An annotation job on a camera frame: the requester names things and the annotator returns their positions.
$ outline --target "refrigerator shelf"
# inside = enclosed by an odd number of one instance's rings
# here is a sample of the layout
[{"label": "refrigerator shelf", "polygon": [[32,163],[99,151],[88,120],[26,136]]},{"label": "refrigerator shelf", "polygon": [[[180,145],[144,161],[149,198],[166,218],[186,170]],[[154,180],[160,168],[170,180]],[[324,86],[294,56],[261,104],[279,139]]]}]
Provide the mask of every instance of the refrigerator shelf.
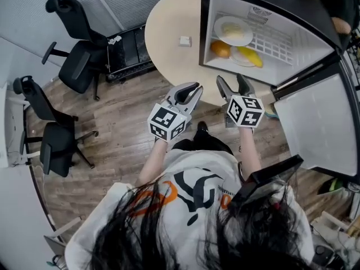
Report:
[{"label": "refrigerator shelf", "polygon": [[[217,12],[215,21],[222,16],[234,16],[224,12]],[[257,52],[271,56],[275,59],[283,61],[289,65],[293,65],[293,42],[289,35],[286,35],[274,28],[268,27],[261,23],[238,17],[249,24],[253,30],[254,38],[246,48],[253,49]],[[211,37],[219,39],[213,29]]]}]

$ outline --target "beige tabletop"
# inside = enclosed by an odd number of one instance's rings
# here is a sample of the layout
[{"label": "beige tabletop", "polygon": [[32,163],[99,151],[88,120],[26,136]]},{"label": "beige tabletop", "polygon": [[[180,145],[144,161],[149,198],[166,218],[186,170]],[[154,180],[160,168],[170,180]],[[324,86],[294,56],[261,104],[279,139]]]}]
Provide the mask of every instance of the beige tabletop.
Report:
[{"label": "beige tabletop", "polygon": [[[152,9],[145,27],[147,51],[160,73],[174,86],[199,82],[204,86],[201,100],[222,106],[216,77],[222,76],[237,91],[235,74],[199,65],[200,0],[160,0]],[[179,46],[180,36],[190,36],[191,47]],[[270,87],[250,81],[264,104],[275,101]]]}]

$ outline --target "plate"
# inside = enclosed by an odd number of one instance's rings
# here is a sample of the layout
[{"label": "plate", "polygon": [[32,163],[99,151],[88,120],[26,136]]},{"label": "plate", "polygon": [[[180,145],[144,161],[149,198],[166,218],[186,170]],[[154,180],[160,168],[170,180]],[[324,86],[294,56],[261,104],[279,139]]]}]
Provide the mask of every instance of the plate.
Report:
[{"label": "plate", "polygon": [[[242,31],[241,37],[229,37],[223,32],[223,26],[226,24],[234,24],[235,27],[240,27]],[[223,16],[216,20],[214,24],[215,34],[221,41],[231,46],[246,46],[253,40],[253,31],[250,26],[243,20],[233,16]]]},{"label": "plate", "polygon": [[249,61],[240,51],[236,48],[236,46],[232,46],[230,48],[230,59],[236,64],[244,67],[255,67],[253,63]]}]

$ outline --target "office chair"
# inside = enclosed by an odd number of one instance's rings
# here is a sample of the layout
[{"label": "office chair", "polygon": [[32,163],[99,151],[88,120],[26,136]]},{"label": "office chair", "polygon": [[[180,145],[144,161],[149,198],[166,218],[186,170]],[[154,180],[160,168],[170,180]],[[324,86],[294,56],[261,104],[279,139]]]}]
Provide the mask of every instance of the office chair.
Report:
[{"label": "office chair", "polygon": [[42,64],[50,55],[66,57],[58,74],[60,80],[72,90],[84,93],[94,79],[94,99],[99,100],[98,77],[107,72],[107,38],[90,28],[85,11],[77,0],[48,0],[46,11],[56,12],[69,35],[81,41],[70,53],[54,49],[56,42],[52,42]]},{"label": "office chair", "polygon": [[23,94],[26,97],[40,119],[55,121],[46,124],[43,137],[28,138],[24,131],[21,136],[20,154],[23,154],[26,143],[41,142],[40,162],[43,164],[44,174],[49,174],[52,170],[60,176],[66,177],[69,174],[69,168],[73,165],[74,153],[77,153],[90,168],[95,167],[82,154],[78,144],[82,144],[86,138],[92,135],[97,137],[98,131],[91,131],[76,139],[74,121],[77,121],[78,118],[55,110],[31,76],[16,78],[13,90],[16,94]]}]

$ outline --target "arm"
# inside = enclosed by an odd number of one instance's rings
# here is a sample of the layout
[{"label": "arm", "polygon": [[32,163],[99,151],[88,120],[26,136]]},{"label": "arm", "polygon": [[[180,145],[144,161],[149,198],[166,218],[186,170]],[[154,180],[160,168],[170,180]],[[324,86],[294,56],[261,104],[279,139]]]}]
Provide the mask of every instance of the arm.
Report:
[{"label": "arm", "polygon": [[139,177],[135,182],[135,186],[142,186],[146,183],[153,181],[158,177],[163,171],[164,158],[167,153],[168,143],[158,139],[145,162],[144,167],[142,168]]},{"label": "arm", "polygon": [[261,164],[251,128],[239,127],[238,131],[240,133],[242,176],[244,180],[247,180],[252,172],[261,170]]}]

